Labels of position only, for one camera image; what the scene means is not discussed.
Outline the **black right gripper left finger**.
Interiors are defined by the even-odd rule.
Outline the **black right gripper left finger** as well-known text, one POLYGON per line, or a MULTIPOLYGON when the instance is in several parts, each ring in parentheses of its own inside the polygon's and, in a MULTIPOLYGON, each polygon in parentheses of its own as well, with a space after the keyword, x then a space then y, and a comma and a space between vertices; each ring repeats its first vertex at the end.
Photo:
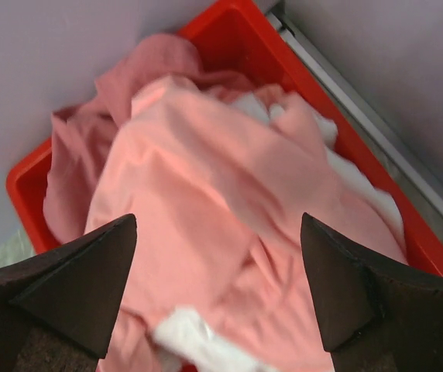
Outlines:
POLYGON ((136 248, 126 214, 0 268, 0 371, 94 371, 105 358, 136 248))

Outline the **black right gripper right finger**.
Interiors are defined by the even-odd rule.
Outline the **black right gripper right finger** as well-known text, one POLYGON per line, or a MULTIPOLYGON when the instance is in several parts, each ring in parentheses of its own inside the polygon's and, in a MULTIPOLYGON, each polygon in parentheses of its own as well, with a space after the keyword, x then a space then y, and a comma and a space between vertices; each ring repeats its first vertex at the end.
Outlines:
POLYGON ((336 371, 443 371, 443 277, 308 214, 300 239, 321 342, 336 371))

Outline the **salmon pink t shirt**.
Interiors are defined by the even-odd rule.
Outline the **salmon pink t shirt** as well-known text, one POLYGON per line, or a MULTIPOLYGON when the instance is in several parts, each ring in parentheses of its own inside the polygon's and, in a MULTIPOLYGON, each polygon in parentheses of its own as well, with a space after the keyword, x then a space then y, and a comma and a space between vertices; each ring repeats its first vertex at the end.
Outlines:
POLYGON ((132 99, 91 200, 87 230, 120 215, 137 244, 101 371, 167 371, 153 330, 189 307, 221 336, 291 367, 317 324, 300 248, 309 213, 386 255, 395 239, 327 165, 309 106, 270 85, 226 103, 165 77, 132 99))

